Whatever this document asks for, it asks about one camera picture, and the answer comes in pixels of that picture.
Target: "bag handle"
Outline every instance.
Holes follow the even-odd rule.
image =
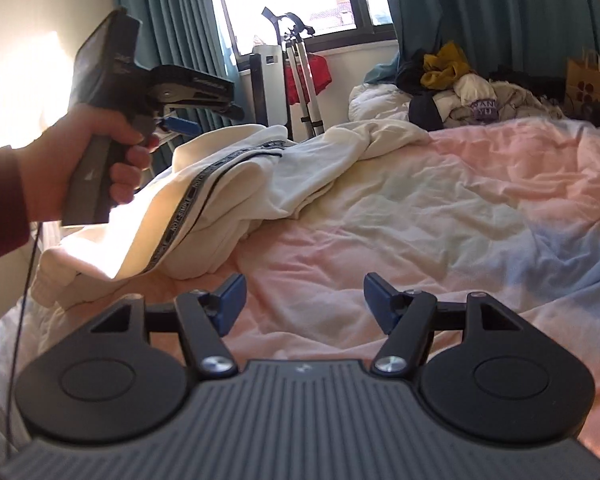
[[[592,48],[582,47],[582,59],[584,60],[584,68],[586,68],[587,70],[589,69],[589,59],[591,59],[591,54],[593,54],[598,60],[598,72],[600,72],[600,54]]]

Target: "black cable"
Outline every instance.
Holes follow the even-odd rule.
[[[29,270],[27,271],[27,280],[24,284],[24,293],[22,295],[22,305],[20,307],[20,319],[18,320],[18,330],[16,332],[16,341],[13,345],[13,360],[11,361],[11,372],[9,375],[9,387],[7,393],[7,407],[6,407],[6,418],[4,437],[6,439],[6,450],[5,455],[7,460],[11,457],[11,440],[13,435],[11,434],[11,406],[13,401],[13,383],[16,376],[16,362],[18,361],[18,350],[20,349],[20,335],[22,334],[22,325],[24,324],[24,309],[27,306],[27,296],[29,294],[29,283],[31,281],[31,274],[33,272],[33,263],[36,259],[36,251],[38,250],[38,241],[40,240],[40,231],[42,231],[42,222],[38,222],[38,228],[36,229],[36,238],[33,242],[33,249],[31,250],[31,259],[29,260]]]

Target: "pink bedsheet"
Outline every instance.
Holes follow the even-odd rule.
[[[596,404],[581,440],[600,456],[600,132],[534,119],[433,137],[355,164],[299,219],[265,222],[215,274],[175,282],[154,272],[116,296],[169,301],[244,273],[248,302],[225,339],[244,364],[371,359],[384,336],[363,299],[367,272],[446,301],[486,290],[592,370]],[[75,307],[58,326],[113,299]],[[457,341],[442,333],[434,348]],[[179,352],[171,335],[154,344]]]

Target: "white jacket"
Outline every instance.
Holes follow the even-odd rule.
[[[330,128],[301,144],[283,126],[223,128],[179,146],[157,178],[109,224],[71,234],[45,251],[31,289],[39,304],[93,301],[159,268],[175,279],[214,272],[263,220],[298,215],[356,161],[428,134],[394,120]]]

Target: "red bag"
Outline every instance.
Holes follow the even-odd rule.
[[[327,66],[327,60],[322,56],[315,54],[309,54],[309,67],[311,67],[311,74],[314,77],[315,94],[318,95],[322,92],[329,83],[331,83],[331,73]],[[286,98],[289,101],[289,105],[294,105],[300,102],[298,97],[298,90],[296,89],[296,83],[294,82],[294,74],[291,72],[291,65],[289,63],[285,66],[286,71]],[[309,102],[309,93],[306,90],[306,83],[304,82],[304,74],[302,73],[302,67],[298,64],[298,75],[300,76],[300,83],[302,84],[302,92],[304,93],[305,102]]]

